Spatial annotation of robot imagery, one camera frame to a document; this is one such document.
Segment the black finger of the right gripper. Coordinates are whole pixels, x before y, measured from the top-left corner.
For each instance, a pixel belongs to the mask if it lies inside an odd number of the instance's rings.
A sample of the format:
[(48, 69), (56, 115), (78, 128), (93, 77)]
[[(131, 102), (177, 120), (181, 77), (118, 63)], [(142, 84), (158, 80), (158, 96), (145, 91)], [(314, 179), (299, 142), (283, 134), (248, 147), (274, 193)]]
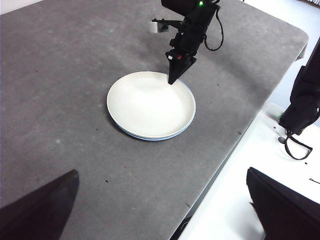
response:
[(168, 61), (168, 83), (172, 85), (197, 61), (197, 59), (193, 56), (169, 56)]

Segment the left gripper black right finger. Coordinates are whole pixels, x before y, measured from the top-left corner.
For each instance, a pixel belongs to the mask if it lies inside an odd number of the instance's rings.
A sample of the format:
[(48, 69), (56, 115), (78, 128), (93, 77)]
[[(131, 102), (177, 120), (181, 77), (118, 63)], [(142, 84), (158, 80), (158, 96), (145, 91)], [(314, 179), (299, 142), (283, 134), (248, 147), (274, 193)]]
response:
[(320, 204), (250, 167), (246, 185), (267, 240), (318, 240)]

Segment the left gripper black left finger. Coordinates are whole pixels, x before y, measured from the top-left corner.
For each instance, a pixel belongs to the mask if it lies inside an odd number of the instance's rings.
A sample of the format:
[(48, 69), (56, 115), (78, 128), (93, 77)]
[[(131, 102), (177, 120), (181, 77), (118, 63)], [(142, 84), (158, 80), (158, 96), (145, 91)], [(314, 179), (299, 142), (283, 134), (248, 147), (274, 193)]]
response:
[(2, 240), (58, 240), (80, 185), (75, 169), (0, 209)]

